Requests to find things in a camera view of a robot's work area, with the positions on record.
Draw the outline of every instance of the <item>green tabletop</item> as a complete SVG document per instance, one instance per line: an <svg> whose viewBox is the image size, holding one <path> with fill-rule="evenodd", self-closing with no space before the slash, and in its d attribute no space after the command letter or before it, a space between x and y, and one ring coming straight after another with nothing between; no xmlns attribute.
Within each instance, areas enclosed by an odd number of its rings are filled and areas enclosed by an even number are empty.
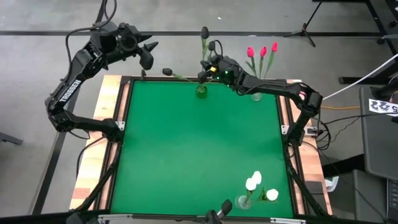
<svg viewBox="0 0 398 224"><path fill-rule="evenodd" d="M277 201L228 216L292 218L275 96L255 102L211 83L202 99L197 86L134 82L111 212L205 215L246 194L259 170Z"/></svg>

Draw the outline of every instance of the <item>white tulip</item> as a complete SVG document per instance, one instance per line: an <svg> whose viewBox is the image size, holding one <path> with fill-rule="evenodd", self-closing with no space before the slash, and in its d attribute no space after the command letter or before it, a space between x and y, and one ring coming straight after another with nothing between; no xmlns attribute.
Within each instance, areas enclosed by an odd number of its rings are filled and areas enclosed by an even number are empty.
<svg viewBox="0 0 398 224"><path fill-rule="evenodd" d="M260 171L255 171L251 178L252 178L252 180L255 181L256 184L261 184L261 173L260 173Z"/></svg>
<svg viewBox="0 0 398 224"><path fill-rule="evenodd" d="M256 182L252 178L248 178L246 181L246 189L248 191L253 191L256 189L256 187L257 187Z"/></svg>
<svg viewBox="0 0 398 224"><path fill-rule="evenodd" d="M275 201L278 198L279 192L275 189L271 189L267 191L267 198L270 201Z"/></svg>

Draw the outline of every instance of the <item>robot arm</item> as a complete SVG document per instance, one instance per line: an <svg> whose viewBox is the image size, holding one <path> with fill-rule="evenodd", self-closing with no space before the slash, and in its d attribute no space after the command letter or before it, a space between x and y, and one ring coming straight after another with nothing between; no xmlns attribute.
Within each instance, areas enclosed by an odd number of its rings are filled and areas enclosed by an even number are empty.
<svg viewBox="0 0 398 224"><path fill-rule="evenodd" d="M204 71L198 74L199 83L204 83L211 77L224 83L238 95L269 93L292 99L301 113L296 122L289 126L285 137L292 146L301 145L305 134L304 127L310 118L320 111L322 96L318 92L304 83L287 84L281 80L260 80L249 75L228 56L215 55L209 61L200 63Z"/></svg>
<svg viewBox="0 0 398 224"><path fill-rule="evenodd" d="M94 77L102 68L108 69L109 64L139 55L141 66L145 70L150 69L154 63L150 52L158 43L138 46L138 43L150 37L151 35L141 35L134 26L125 23L116 26L113 22L109 22L100 29L92 30L90 40L74 56L69 74L45 100L47 114L55 129L59 132L75 128L101 131L109 141L120 141L122 132L112 119L99 121L82 118L65 110L64 106L84 81Z"/></svg>

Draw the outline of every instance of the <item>concrete floor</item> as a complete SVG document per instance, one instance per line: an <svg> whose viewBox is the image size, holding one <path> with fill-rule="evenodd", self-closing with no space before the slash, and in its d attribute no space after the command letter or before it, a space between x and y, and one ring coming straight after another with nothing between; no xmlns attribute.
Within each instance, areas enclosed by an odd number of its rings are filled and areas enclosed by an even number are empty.
<svg viewBox="0 0 398 224"><path fill-rule="evenodd" d="M387 23L392 15L384 1L374 1L377 13ZM1 30L68 30L89 26L96 17L99 0L61 1L3 0L0 3ZM139 30L293 31L306 22L316 3L311 0L118 0L114 22L128 22ZM310 31L377 32L365 4L323 3ZM370 38L212 37L223 43L224 54L237 61L246 59L247 46L260 49L279 42L279 51L269 76L301 79L323 96L343 88L340 76L362 77L378 67L391 53L387 45ZM71 37L72 55L88 37ZM159 41L153 51L155 63L149 75L161 68L193 77L200 71L198 37L151 38ZM0 143L0 217L28 214L45 169L55 131L47 119L44 99L67 72L64 37L0 36L0 131L24 139L22 146ZM104 74L139 75L138 59L111 65L84 83L75 114L92 117ZM325 106L358 106L358 86L324 102ZM322 111L322 120L359 114L359 110ZM330 126L332 132L347 122ZM75 181L75 166L85 141L67 136L62 149L44 213L68 209ZM325 153L345 159L362 153L361 123L347 128Z"/></svg>

